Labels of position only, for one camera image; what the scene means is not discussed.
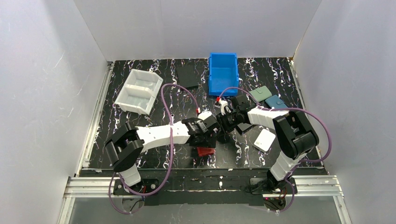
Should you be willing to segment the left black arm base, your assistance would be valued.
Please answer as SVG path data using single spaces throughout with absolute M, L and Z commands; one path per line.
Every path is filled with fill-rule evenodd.
M 155 189 L 157 189 L 160 185 L 158 179 L 141 179 L 141 181 L 130 188 L 136 192 L 147 194 Z M 112 191 L 115 196 L 129 196 L 133 195 L 121 182 L 120 179 L 115 180 L 114 189 Z

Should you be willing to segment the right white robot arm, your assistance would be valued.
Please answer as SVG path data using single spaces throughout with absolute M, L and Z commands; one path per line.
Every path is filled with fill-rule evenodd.
M 275 131 L 281 151 L 267 172 L 268 185 L 276 185 L 289 178 L 293 168 L 319 144 L 317 133 L 300 109 L 270 110 L 250 101 L 229 107 L 220 98 L 216 99 L 216 105 L 221 110 L 216 118 L 225 133 L 242 123 L 265 126 Z

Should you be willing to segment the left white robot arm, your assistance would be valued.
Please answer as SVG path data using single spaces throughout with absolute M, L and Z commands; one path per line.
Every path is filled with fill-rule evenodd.
M 220 124 L 212 115 L 183 119 L 173 125 L 137 127 L 126 123 L 105 143 L 112 169 L 132 187 L 141 181 L 136 161 L 141 153 L 152 148 L 184 145 L 200 149 L 214 149 Z

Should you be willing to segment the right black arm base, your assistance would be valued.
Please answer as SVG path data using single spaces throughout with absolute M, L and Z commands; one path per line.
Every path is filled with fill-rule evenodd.
M 253 195 L 270 195 L 264 197 L 267 210 L 280 213 L 288 209 L 298 190 L 293 178 L 277 181 L 274 178 L 251 178 L 244 191 Z

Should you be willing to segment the red card holder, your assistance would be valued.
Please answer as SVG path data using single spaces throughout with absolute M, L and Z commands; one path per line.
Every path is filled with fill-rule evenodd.
M 197 147 L 197 153 L 198 153 L 199 157 L 213 155 L 215 153 L 215 148 Z

